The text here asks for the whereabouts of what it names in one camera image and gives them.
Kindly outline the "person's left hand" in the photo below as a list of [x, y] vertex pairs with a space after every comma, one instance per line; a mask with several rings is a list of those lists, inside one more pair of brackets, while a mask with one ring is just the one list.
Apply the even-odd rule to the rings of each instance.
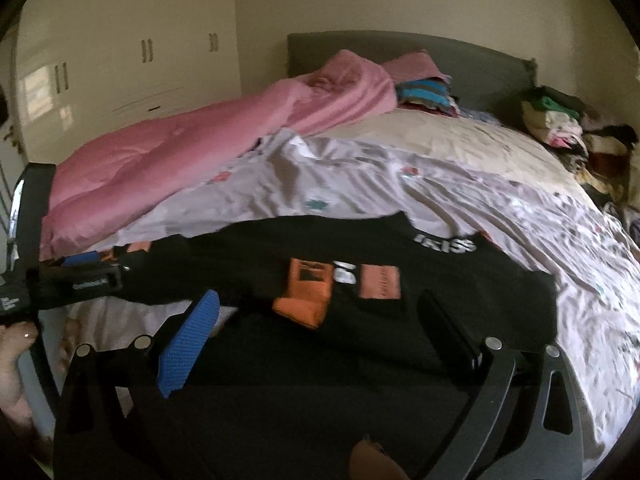
[[31, 430], [32, 409], [23, 393], [23, 383], [18, 360], [34, 344], [38, 332], [29, 322], [1, 326], [1, 411], [19, 434]]

